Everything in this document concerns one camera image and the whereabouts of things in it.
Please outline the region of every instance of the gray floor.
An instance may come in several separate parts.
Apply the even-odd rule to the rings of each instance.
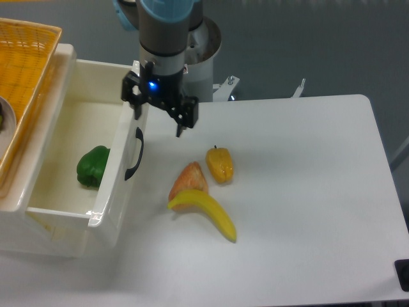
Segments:
[[[388,157],[409,135],[409,1],[204,0],[220,27],[215,82],[234,74],[239,99],[305,95],[370,98]],[[137,32],[126,32],[111,0],[0,3],[0,17],[63,28],[78,58],[130,65]],[[394,174],[409,217],[409,162]]]

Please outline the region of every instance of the yellow bell pepper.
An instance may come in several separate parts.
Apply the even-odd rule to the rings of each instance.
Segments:
[[[209,149],[206,153],[206,163],[213,178],[220,184],[230,181],[235,169],[227,148]]]

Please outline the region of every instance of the white bracket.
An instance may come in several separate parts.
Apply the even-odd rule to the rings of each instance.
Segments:
[[[213,101],[222,102],[228,101],[232,91],[240,82],[240,79],[231,75],[224,81],[223,84],[213,84]]]

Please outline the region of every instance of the green bell pepper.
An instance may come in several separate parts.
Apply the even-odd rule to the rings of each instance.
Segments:
[[[97,146],[86,153],[77,165],[77,180],[87,187],[100,187],[105,167],[107,166],[109,148]]]

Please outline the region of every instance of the fake vegetable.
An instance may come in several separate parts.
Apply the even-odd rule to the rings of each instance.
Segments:
[[[235,225],[222,206],[209,194],[194,189],[183,190],[167,204],[167,208],[179,211],[180,204],[189,204],[184,205],[183,208],[196,206],[201,209],[212,219],[215,226],[227,240],[234,243],[236,242],[237,234]]]
[[[171,201],[179,192],[186,189],[196,189],[205,193],[209,192],[209,187],[200,164],[196,161],[189,163],[180,173],[169,192],[168,200]],[[179,209],[183,207],[183,204],[178,205]]]
[[[77,180],[80,184],[87,187],[100,187],[109,151],[109,148],[100,145],[80,159],[77,165]]]
[[[227,148],[212,148],[206,153],[206,163],[213,178],[220,184],[230,181],[235,169]]]

